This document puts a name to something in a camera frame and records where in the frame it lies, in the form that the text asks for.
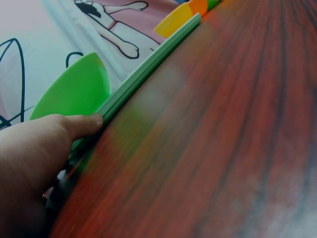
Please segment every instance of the pink fabric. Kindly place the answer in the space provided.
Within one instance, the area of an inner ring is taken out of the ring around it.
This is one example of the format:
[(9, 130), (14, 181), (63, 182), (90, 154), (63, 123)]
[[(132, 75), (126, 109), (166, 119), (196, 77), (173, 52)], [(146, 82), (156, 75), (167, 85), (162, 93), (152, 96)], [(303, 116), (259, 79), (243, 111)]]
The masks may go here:
[[(95, 0), (102, 5), (119, 6), (127, 5), (137, 1), (132, 0)], [(161, 37), (153, 32), (154, 28), (177, 6), (174, 0), (145, 0), (149, 5), (143, 11), (123, 10), (111, 14), (117, 20), (122, 21), (129, 26), (141, 31), (149, 37), (162, 43), (166, 38)]]

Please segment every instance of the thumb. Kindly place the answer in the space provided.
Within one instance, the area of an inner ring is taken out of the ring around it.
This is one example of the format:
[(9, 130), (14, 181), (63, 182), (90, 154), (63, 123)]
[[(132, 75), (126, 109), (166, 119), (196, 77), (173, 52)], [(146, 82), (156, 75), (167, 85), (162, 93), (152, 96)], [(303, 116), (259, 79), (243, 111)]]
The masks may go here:
[(91, 136), (95, 134), (103, 125), (103, 117), (100, 114), (87, 116), (67, 116), (63, 127), (67, 130), (72, 140)]

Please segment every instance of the wood grain surface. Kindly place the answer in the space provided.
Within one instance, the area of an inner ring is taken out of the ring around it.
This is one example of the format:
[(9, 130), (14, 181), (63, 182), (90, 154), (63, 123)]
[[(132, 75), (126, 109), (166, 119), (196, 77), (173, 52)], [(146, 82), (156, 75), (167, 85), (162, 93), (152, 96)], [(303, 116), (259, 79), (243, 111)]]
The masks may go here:
[(104, 131), (52, 237), (317, 237), (317, 2), (225, 0)]

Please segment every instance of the yellow plastic piece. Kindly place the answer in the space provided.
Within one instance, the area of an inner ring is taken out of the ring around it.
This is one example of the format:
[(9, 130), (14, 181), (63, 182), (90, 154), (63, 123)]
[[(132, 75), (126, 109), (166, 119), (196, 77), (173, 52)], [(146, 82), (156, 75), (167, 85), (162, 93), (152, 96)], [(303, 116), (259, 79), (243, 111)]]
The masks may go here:
[(170, 37), (175, 31), (182, 27), (193, 13), (189, 5), (185, 2), (172, 11), (159, 25), (154, 29), (154, 32), (163, 37)]
[(196, 13), (200, 13), (201, 16), (204, 16), (207, 13), (207, 0), (190, 0), (187, 4), (189, 5), (194, 15)]

